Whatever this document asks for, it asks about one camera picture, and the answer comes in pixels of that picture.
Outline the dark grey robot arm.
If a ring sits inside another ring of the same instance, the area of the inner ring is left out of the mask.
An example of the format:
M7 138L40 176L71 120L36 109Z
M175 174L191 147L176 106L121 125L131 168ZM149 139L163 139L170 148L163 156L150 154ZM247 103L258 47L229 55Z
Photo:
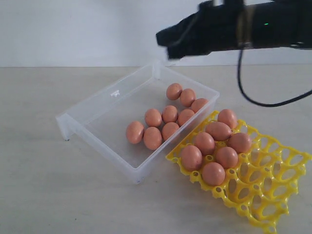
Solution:
M208 0L196 13L156 33L168 59L205 56L216 51L242 48L265 49L312 47L312 2L272 0L245 5L242 0L225 0L215 5Z

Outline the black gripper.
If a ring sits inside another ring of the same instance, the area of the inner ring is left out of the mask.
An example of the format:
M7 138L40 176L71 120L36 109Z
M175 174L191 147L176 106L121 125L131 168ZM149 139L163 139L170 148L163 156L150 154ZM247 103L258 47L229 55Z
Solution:
M156 33L158 46L167 47L168 59L205 56L216 51L239 49L237 24L244 10L242 0L202 2L198 12Z

